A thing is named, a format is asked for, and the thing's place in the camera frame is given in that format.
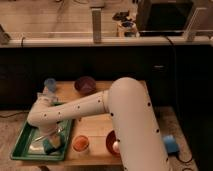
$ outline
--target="blue cup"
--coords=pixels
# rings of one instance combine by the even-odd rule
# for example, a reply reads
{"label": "blue cup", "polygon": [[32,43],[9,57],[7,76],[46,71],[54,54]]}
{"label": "blue cup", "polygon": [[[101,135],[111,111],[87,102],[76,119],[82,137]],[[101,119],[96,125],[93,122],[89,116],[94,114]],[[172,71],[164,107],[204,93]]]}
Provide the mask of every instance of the blue cup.
{"label": "blue cup", "polygon": [[47,78],[44,81],[44,86],[51,92],[55,92],[56,90],[56,80],[54,78]]}

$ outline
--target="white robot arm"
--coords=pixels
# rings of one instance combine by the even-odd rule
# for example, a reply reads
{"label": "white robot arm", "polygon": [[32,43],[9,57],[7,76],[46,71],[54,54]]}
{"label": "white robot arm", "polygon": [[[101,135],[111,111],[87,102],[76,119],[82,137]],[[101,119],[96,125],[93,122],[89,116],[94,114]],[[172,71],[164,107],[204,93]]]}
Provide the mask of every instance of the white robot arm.
{"label": "white robot arm", "polygon": [[60,106],[38,99],[28,116],[29,124],[43,134],[54,131],[58,121],[110,113],[124,169],[170,171],[159,127],[146,88],[132,78],[116,80],[108,91]]}

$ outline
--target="black cable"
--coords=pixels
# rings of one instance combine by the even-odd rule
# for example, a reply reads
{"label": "black cable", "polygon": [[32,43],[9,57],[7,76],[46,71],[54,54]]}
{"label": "black cable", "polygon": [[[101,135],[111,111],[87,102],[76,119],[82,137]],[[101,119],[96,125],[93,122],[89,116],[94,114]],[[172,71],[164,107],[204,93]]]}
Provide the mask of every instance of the black cable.
{"label": "black cable", "polygon": [[88,4],[89,2],[81,2],[81,1],[78,1],[78,0],[73,0],[74,2],[78,3],[78,4]]}
{"label": "black cable", "polygon": [[186,168],[183,168],[182,171],[194,171],[194,170],[192,168],[186,167]]}
{"label": "black cable", "polygon": [[120,3],[122,3],[123,2],[123,0],[120,0],[120,1],[105,1],[107,4],[120,4]]}
{"label": "black cable", "polygon": [[21,48],[24,48],[24,40],[26,39],[26,37],[22,37],[21,38]]}
{"label": "black cable", "polygon": [[9,118],[9,117],[12,117],[12,116],[15,116],[15,115],[20,115],[20,114],[25,114],[25,113],[29,113],[28,111],[21,111],[21,112],[16,112],[16,113],[13,113],[13,114],[10,114],[10,115],[0,115],[0,118]]}
{"label": "black cable", "polygon": [[177,159],[179,162],[181,162],[181,163],[183,163],[183,164],[185,164],[185,165],[190,164],[191,161],[193,160],[193,157],[191,156],[191,158],[190,158],[189,160],[184,161],[184,160],[182,160],[182,159],[180,158],[179,153],[177,153],[177,154],[175,155],[175,157],[176,157],[176,159]]}
{"label": "black cable", "polygon": [[174,54],[174,89],[175,89],[175,105],[176,105],[176,115],[178,119],[181,120],[181,112],[180,112],[180,105],[179,105],[179,93],[178,93],[178,68],[177,68],[177,52],[175,49],[175,45],[172,40],[165,35],[162,35],[165,39],[167,39],[172,47],[172,51]]}

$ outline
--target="red bowl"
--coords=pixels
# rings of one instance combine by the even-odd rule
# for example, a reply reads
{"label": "red bowl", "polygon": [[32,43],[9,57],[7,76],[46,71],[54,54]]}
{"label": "red bowl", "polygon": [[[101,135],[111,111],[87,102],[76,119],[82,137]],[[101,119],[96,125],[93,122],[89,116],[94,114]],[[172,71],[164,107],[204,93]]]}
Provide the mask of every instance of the red bowl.
{"label": "red bowl", "polygon": [[114,156],[118,156],[120,157],[120,153],[117,153],[116,151],[114,151],[113,149],[113,144],[114,142],[116,141],[116,137],[115,137],[115,132],[114,130],[111,131],[107,137],[106,137],[106,147],[107,147],[107,150]]}
{"label": "red bowl", "polygon": [[74,87],[79,93],[87,95],[96,90],[96,82],[90,76],[83,76],[75,81]]}

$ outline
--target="wooden tabletop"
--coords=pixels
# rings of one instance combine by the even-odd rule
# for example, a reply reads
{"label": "wooden tabletop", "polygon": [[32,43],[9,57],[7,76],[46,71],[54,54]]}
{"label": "wooden tabletop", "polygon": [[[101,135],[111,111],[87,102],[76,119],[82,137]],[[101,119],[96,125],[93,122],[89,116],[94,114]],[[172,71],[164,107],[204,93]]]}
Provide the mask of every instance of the wooden tabletop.
{"label": "wooden tabletop", "polygon": [[[72,81],[57,82],[56,96],[60,102],[68,102],[83,97],[73,86]],[[96,91],[106,90],[110,87],[111,81],[97,81]],[[183,160],[191,158],[191,152],[185,137],[182,133],[178,120],[171,107],[155,108],[158,115],[157,120],[161,129],[162,136],[173,135],[180,146],[180,157]],[[68,147],[67,155],[64,161],[60,162],[39,162],[39,161],[21,161],[21,165],[122,165],[121,158],[113,156],[108,152],[105,141],[107,134],[113,130],[111,118],[108,114],[83,117],[76,119],[73,131],[71,132],[71,142]],[[79,155],[72,148],[72,140],[78,135],[86,135],[89,138],[89,153]],[[175,157],[169,157],[173,171],[180,171],[186,166],[180,163]],[[194,161],[190,162],[187,167],[197,171]]]}

